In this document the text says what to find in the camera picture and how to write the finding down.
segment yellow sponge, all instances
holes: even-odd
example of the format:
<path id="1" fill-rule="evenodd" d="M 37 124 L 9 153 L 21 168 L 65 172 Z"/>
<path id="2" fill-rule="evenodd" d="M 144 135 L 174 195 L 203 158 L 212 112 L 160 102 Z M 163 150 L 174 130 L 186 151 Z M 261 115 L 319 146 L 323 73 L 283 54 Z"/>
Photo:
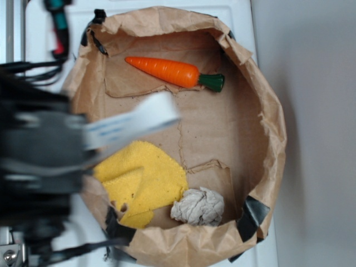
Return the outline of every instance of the yellow sponge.
<path id="1" fill-rule="evenodd" d="M 128 211 L 121 223 L 143 228 L 153 218 L 152 210 L 179 201 L 188 189 L 184 169 L 155 145 L 135 141 L 95 168 L 96 177 L 111 201 Z"/>

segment brown paper bag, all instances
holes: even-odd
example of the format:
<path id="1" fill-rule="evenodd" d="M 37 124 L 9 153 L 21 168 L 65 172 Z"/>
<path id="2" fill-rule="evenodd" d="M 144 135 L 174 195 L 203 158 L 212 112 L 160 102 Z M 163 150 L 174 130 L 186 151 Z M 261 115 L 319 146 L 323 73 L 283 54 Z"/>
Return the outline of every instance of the brown paper bag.
<path id="1" fill-rule="evenodd" d="M 155 210 L 147 228 L 128 230 L 101 184 L 87 177 L 82 197 L 101 227 L 111 236 L 129 235 L 125 251 L 152 266 L 209 266 L 266 238 L 285 162 L 284 116 L 229 28 L 205 14 L 152 7 L 96 17 L 83 37 L 64 85 L 73 111 L 96 121 L 133 109 L 149 93 L 171 91 L 181 122 L 144 140 L 186 169 L 190 188 L 216 190 L 226 205 L 218 227 L 179 224 L 166 207 Z M 202 73 L 224 74 L 225 85 L 221 93 L 203 86 L 187 91 L 132 68 L 126 56 L 192 63 Z"/>

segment gray wall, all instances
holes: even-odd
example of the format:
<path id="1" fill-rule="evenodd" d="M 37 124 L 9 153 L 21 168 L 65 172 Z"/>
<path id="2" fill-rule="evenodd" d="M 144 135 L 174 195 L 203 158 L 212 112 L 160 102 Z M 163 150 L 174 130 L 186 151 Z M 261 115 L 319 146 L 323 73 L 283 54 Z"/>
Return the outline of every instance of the gray wall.
<path id="1" fill-rule="evenodd" d="M 356 266 L 356 1 L 252 5 L 259 66 L 289 138 L 279 267 Z"/>

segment crumpled paper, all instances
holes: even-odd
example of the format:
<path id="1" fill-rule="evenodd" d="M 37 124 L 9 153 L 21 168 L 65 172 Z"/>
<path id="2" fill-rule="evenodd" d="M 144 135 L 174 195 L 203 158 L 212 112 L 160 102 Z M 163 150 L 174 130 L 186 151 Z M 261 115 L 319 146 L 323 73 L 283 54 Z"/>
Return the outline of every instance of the crumpled paper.
<path id="1" fill-rule="evenodd" d="M 180 201 L 174 201 L 171 218 L 190 225 L 218 226 L 224 213 L 224 198 L 218 192 L 201 187 L 183 193 Z"/>

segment orange carrot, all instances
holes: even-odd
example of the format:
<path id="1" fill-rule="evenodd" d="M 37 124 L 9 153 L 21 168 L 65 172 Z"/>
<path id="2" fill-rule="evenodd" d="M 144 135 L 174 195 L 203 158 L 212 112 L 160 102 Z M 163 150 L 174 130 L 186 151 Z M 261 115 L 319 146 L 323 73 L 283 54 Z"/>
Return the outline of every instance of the orange carrot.
<path id="1" fill-rule="evenodd" d="M 221 92 L 224 85 L 223 75 L 200 74 L 196 66 L 188 63 L 149 57 L 126 57 L 125 61 L 154 77 L 184 88 L 192 88 L 200 83 L 215 92 Z"/>

